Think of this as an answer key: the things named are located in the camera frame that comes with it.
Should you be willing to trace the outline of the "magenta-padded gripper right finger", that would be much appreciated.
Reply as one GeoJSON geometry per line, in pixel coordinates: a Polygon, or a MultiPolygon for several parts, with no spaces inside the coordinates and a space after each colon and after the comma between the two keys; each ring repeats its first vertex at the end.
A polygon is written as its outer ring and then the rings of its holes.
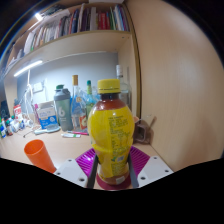
{"type": "Polygon", "coordinates": [[[173,173],[159,156],[149,156],[134,146],[129,152],[128,165],[134,188],[144,187],[173,173]]]}

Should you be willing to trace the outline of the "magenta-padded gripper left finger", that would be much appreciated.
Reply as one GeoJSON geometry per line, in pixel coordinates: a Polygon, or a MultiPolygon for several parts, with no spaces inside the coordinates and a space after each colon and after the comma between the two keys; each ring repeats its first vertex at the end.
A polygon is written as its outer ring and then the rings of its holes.
{"type": "Polygon", "coordinates": [[[93,188],[98,158],[93,148],[76,159],[67,159],[54,174],[83,188],[93,188]]]}

